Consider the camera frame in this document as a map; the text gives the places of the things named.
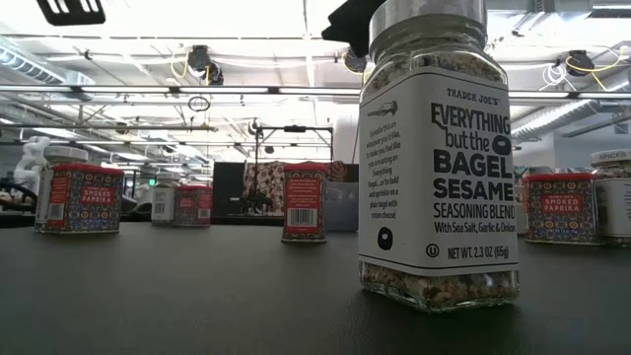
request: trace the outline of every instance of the spice jar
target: spice jar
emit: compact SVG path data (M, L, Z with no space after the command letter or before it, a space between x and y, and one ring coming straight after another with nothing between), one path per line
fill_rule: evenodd
M212 201L212 187L198 185L177 187L174 226L210 227Z
M360 279L427 312L519 293L507 75L483 0L387 0L360 104Z
M592 174L528 176L526 240L534 243L599 245L592 179Z
M282 242L326 243L323 222L326 165L290 164L285 171Z
M151 224L170 226L175 217L175 190L179 187L179 173L157 173L154 186Z
M37 209L35 213L35 231L44 232L48 214L48 197L50 196L50 183L54 176L52 168L60 164L86 163L88 152L82 149L51 146L43 150L46 165L39 174L39 190L37 194Z
M118 233L123 171L87 164L53 171L46 233Z
M598 232L606 245L631 245L631 150L590 156L596 188Z

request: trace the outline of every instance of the silver jar lid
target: silver jar lid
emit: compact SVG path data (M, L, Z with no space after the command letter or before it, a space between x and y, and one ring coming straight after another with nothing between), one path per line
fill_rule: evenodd
M72 160L87 162L88 151L72 147L49 146L43 150L44 157L48 160Z
M176 180L179 181L181 175L179 173L171 173L171 172L159 172L156 174L156 178L158 181L162 180Z
M392 26L427 15L466 17L486 29L486 0L386 0L371 19L370 44Z
M631 149L619 149L593 153L590 155L592 167L598 167L608 163L631 161Z

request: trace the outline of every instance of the table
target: table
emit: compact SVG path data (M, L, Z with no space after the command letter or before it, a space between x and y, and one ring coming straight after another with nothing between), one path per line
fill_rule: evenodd
M631 250L520 243L514 306L425 315L358 281L357 236L0 231L0 354L622 354Z

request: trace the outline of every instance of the red spice tin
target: red spice tin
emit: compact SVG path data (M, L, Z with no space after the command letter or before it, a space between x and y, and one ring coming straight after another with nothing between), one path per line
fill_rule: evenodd
M528 176L528 232L538 243L598 245L592 174Z
M282 242L325 243L325 164L291 164L285 170L285 227Z
M123 171L86 164L52 169L46 233L118 233Z
M175 190L174 226L210 227L212 203L212 187L179 186Z

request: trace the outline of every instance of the black bagel icon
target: black bagel icon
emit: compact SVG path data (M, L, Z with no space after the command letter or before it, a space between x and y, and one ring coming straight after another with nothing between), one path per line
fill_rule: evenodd
M382 227L377 235L377 244L383 250L392 249L392 231L389 228Z
M508 156L513 153L511 140L505 136L496 136L493 139L493 152L497 155Z

